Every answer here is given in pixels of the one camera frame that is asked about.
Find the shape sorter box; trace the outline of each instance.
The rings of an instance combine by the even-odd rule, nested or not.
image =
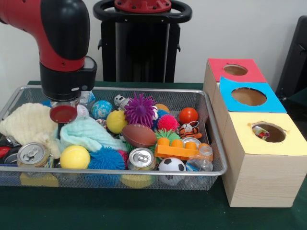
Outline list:
[[[236,82],[266,83],[266,80],[252,59],[208,59],[203,90],[211,100],[219,134],[222,138],[228,111],[220,93],[221,77]]]
[[[238,82],[267,82],[253,59],[216,59],[207,61],[203,91],[211,103],[221,76]]]
[[[228,111],[287,113],[268,83],[220,79],[214,94],[213,111],[221,136],[229,119]]]
[[[291,207],[307,173],[307,142],[283,113],[229,112],[223,136],[228,170],[222,176],[231,207]],[[257,137],[260,126],[270,136]]]

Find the brown football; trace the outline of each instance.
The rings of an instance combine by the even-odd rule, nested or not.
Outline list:
[[[122,135],[129,144],[138,148],[147,148],[157,142],[155,133],[149,127],[140,124],[125,126]]]

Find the yellow washcloth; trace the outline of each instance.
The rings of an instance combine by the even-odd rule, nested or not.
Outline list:
[[[0,133],[14,137],[21,145],[40,143],[58,159],[60,151],[54,137],[58,126],[50,119],[49,112],[49,107],[39,103],[23,104],[0,122]]]

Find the circular hole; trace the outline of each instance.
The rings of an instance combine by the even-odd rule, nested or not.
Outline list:
[[[268,135],[267,134],[265,135],[265,132],[262,131],[258,131],[258,135],[255,134],[257,137],[267,142],[272,142],[272,143],[282,142],[286,138],[283,129],[272,123],[259,122],[253,126],[253,130],[255,129],[255,127],[260,127],[265,131],[269,132]]]
[[[228,64],[224,66],[224,70],[226,73],[229,73],[235,76],[243,76],[248,73],[248,70],[244,68],[243,66],[234,65],[234,64]]]
[[[252,88],[238,88],[231,92],[231,96],[242,104],[249,106],[262,105],[267,101],[267,97],[260,92]]]

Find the wire basket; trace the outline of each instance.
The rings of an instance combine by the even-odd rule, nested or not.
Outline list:
[[[200,132],[203,134],[200,141],[209,143],[213,149],[212,172],[69,170],[0,166],[0,185],[209,190],[217,177],[226,172],[227,163],[208,95],[198,90],[104,87],[93,89],[96,100],[109,102],[113,102],[114,97],[118,94],[133,97],[134,92],[144,93],[144,96],[152,95],[157,102],[166,104],[175,117],[178,117],[180,111],[186,107],[197,110]],[[0,119],[6,118],[22,104],[40,103],[45,100],[47,98],[43,95],[41,86],[21,87],[15,91],[0,112]]]

